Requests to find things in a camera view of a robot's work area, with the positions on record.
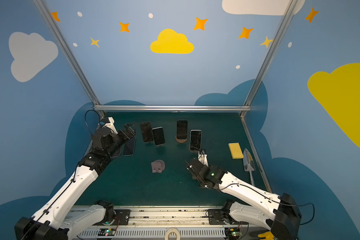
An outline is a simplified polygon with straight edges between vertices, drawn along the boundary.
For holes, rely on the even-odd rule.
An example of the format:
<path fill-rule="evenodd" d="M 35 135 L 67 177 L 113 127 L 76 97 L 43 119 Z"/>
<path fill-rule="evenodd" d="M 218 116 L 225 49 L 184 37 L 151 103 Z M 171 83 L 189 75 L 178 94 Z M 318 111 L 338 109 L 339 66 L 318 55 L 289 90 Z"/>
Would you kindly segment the controller board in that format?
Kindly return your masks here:
<path fill-rule="evenodd" d="M 117 229 L 99 229 L 98 237 L 113 237 L 116 232 Z"/>
<path fill-rule="evenodd" d="M 239 240 L 243 236 L 243 232 L 237 228 L 225 228 L 225 240 Z"/>

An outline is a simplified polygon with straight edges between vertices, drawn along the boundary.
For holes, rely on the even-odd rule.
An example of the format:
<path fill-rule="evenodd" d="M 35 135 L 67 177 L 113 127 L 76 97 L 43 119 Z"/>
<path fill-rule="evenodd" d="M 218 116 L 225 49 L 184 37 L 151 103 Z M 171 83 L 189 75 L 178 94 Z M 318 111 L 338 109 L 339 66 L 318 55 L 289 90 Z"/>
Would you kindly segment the right aluminium frame post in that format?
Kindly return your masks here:
<path fill-rule="evenodd" d="M 268 68 L 270 67 L 272 60 L 278 50 L 278 47 L 290 25 L 290 22 L 292 21 L 292 18 L 294 17 L 295 9 L 298 5 L 298 0 L 292 0 L 288 3 L 286 11 L 278 25 L 278 28 L 275 32 L 273 41 L 271 42 L 271 46 L 268 47 L 267 53 L 265 55 L 265 58 L 263 60 L 263 63 L 261 65 L 261 68 L 255 78 L 254 83 L 252 84 L 252 87 L 246 97 L 244 107 L 246 107 L 245 110 L 240 112 L 240 117 L 243 120 L 246 113 L 251 110 L 251 104 L 256 96 L 256 93 L 258 92 L 258 89 L 267 73 Z"/>

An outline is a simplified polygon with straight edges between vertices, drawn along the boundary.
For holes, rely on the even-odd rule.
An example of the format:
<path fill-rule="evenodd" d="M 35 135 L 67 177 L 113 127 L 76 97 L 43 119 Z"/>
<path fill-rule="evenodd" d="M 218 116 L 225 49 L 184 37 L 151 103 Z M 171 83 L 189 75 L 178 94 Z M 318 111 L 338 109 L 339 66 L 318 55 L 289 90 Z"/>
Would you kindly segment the right controller board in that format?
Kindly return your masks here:
<path fill-rule="evenodd" d="M 237 228 L 225 228 L 225 240 L 239 240 L 243 236 L 243 232 Z"/>

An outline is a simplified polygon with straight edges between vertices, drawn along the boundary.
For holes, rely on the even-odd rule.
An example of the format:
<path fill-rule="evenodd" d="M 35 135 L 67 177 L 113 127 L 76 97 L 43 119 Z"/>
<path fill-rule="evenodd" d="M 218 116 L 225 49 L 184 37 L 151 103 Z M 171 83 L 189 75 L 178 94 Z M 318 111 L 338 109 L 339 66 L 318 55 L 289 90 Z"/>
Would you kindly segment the aluminium frame post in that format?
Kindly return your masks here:
<path fill-rule="evenodd" d="M 46 25 L 50 29 L 51 33 L 55 37 L 57 43 L 59 44 L 60 48 L 62 49 L 65 57 L 67 58 L 68 62 L 70 63 L 72 69 L 74 70 L 75 74 L 77 75 L 79 81 L 81 82 L 82 86 L 84 87 L 87 95 L 91 99 L 92 103 L 94 104 L 93 110 L 95 107 L 101 105 L 98 97 L 95 94 L 94 89 L 92 88 L 87 76 L 85 75 L 83 69 L 81 68 L 78 60 L 76 59 L 68 41 L 66 40 L 63 32 L 61 31 L 57 21 L 54 19 L 52 12 L 46 1 L 41 0 L 33 0 L 36 8 L 38 9 L 39 13 L 41 14 L 42 18 L 44 19 Z"/>
<path fill-rule="evenodd" d="M 298 5 L 298 0 L 292 0 L 288 3 L 286 11 L 278 25 L 278 28 L 275 32 L 273 41 L 271 42 L 271 46 L 268 47 L 267 53 L 265 55 L 265 58 L 263 60 L 263 63 L 261 65 L 261 68 L 255 78 L 254 83 L 252 84 L 252 87 L 246 97 L 244 107 L 246 107 L 245 110 L 240 112 L 240 117 L 243 120 L 246 113 L 251 110 L 251 104 L 256 96 L 256 93 L 258 92 L 258 89 L 267 73 L 268 68 L 270 67 L 272 60 L 278 50 L 278 47 L 290 25 L 290 22 L 292 21 L 292 18 L 294 17 L 295 9 Z"/>

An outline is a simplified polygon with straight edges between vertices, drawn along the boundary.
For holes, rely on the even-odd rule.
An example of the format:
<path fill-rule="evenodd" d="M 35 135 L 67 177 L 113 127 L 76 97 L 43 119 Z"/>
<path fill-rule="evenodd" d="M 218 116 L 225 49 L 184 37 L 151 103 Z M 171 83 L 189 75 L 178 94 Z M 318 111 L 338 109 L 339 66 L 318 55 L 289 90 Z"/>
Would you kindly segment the black phone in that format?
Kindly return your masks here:
<path fill-rule="evenodd" d="M 176 138 L 178 140 L 186 140 L 188 138 L 188 121 L 187 120 L 178 120 L 177 121 Z"/>
<path fill-rule="evenodd" d="M 141 122 L 140 128 L 142 132 L 142 138 L 145 143 L 153 142 L 154 136 L 152 133 L 152 124 L 151 122 Z"/>

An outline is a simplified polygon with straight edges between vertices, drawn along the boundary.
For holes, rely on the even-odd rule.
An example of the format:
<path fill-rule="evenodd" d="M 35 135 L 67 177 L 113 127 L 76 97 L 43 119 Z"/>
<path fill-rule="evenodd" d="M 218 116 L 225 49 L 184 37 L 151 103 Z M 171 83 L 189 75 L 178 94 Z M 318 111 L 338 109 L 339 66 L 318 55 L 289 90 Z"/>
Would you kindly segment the left aluminium frame post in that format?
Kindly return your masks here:
<path fill-rule="evenodd" d="M 59 44 L 60 48 L 62 49 L 65 57 L 67 58 L 68 62 L 70 63 L 72 69 L 74 70 L 75 74 L 77 75 L 79 81 L 81 82 L 82 86 L 84 87 L 87 95 L 91 99 L 92 103 L 94 104 L 93 110 L 95 107 L 101 105 L 98 97 L 95 94 L 94 89 L 92 88 L 87 76 L 85 75 L 83 69 L 81 68 L 78 60 L 76 59 L 68 41 L 66 40 L 63 32 L 61 31 L 57 21 L 54 19 L 52 12 L 46 1 L 41 0 L 33 0 L 36 8 L 38 9 L 39 13 L 41 14 L 42 18 L 44 19 L 46 25 L 50 29 L 51 33 L 55 37 L 57 43 Z"/>

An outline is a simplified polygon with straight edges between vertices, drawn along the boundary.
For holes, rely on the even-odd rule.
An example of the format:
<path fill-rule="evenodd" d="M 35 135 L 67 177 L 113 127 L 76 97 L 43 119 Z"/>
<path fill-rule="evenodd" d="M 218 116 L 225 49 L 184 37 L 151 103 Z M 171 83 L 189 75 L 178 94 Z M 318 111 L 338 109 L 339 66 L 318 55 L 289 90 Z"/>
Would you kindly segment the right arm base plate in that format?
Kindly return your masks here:
<path fill-rule="evenodd" d="M 239 222 L 235 221 L 228 213 L 221 209 L 209 209 L 206 216 L 210 225 L 238 225 Z"/>

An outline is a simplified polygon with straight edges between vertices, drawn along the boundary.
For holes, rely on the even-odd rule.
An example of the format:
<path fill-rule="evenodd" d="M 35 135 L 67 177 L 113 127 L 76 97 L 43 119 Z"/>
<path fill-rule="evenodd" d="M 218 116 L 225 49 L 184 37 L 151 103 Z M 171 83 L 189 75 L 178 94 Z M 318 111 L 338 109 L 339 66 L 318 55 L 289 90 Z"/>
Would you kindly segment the light blue phone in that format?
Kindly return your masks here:
<path fill-rule="evenodd" d="M 123 156 L 132 156 L 135 152 L 136 138 L 133 137 L 124 144 Z"/>

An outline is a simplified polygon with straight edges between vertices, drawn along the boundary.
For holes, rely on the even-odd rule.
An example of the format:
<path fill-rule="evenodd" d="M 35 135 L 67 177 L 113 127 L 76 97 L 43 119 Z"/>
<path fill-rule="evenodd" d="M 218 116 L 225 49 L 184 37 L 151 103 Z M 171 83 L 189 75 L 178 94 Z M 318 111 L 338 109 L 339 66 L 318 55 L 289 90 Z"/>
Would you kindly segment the grey stand front left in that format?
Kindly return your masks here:
<path fill-rule="evenodd" d="M 165 170 L 165 162 L 163 160 L 156 160 L 151 162 L 152 173 L 162 173 Z"/>

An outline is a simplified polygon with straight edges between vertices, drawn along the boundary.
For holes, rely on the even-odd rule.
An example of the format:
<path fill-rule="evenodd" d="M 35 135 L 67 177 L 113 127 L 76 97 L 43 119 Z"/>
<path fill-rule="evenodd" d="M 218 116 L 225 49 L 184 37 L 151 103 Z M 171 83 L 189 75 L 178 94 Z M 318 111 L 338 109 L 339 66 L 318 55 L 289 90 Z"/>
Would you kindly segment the wooden round phone stand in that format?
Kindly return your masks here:
<path fill-rule="evenodd" d="M 187 134 L 180 134 L 180 135 L 176 135 L 176 141 L 178 143 L 185 143 L 188 140 L 188 135 Z"/>

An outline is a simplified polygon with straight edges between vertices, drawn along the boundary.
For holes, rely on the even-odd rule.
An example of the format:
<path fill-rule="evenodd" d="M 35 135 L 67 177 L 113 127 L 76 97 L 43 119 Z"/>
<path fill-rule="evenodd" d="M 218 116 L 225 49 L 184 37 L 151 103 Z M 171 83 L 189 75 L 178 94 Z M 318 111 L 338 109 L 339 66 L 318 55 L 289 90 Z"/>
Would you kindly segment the silver trowel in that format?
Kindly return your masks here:
<path fill-rule="evenodd" d="M 254 163 L 253 157 L 250 154 L 248 149 L 244 150 L 243 155 L 244 155 L 244 158 L 243 158 L 244 170 L 245 170 L 245 172 L 249 172 L 251 185 L 254 186 L 255 182 L 254 182 L 254 178 L 253 178 L 253 172 L 255 171 L 256 168 L 255 168 L 255 163 Z"/>

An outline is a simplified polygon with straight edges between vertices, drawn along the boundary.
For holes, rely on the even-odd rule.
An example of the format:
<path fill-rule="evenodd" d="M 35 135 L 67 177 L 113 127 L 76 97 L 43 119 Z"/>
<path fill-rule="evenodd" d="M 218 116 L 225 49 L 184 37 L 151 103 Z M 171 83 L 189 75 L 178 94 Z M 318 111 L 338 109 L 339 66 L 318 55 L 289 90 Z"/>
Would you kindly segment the horizontal aluminium frame bar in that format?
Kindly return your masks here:
<path fill-rule="evenodd" d="M 96 111 L 127 112 L 249 112 L 250 106 L 94 105 Z"/>

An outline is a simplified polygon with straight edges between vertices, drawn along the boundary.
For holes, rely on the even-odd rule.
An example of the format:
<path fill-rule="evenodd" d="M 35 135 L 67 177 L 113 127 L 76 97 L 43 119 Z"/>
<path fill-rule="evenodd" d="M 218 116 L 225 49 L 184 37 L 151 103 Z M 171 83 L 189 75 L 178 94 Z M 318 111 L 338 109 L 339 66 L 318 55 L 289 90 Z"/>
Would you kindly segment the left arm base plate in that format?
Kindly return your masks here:
<path fill-rule="evenodd" d="M 131 210 L 116 209 L 111 214 L 110 210 L 106 210 L 105 217 L 94 226 L 126 226 L 129 223 Z"/>

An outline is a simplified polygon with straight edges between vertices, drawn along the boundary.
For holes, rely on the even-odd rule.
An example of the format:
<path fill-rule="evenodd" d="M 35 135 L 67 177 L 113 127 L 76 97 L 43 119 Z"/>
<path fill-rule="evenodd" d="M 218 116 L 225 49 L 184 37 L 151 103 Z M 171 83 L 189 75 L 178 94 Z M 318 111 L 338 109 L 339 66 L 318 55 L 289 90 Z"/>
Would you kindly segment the left controller board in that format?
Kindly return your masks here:
<path fill-rule="evenodd" d="M 116 232 L 117 229 L 99 229 L 98 237 L 113 237 Z"/>

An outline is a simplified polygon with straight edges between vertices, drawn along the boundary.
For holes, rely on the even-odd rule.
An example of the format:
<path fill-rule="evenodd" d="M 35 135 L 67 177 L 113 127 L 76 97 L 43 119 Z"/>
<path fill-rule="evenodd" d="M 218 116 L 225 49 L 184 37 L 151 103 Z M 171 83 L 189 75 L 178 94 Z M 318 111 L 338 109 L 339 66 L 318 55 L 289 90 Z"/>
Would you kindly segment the silver phone back right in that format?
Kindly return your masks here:
<path fill-rule="evenodd" d="M 202 145 L 202 131 L 191 130 L 190 132 L 190 151 L 200 151 Z"/>

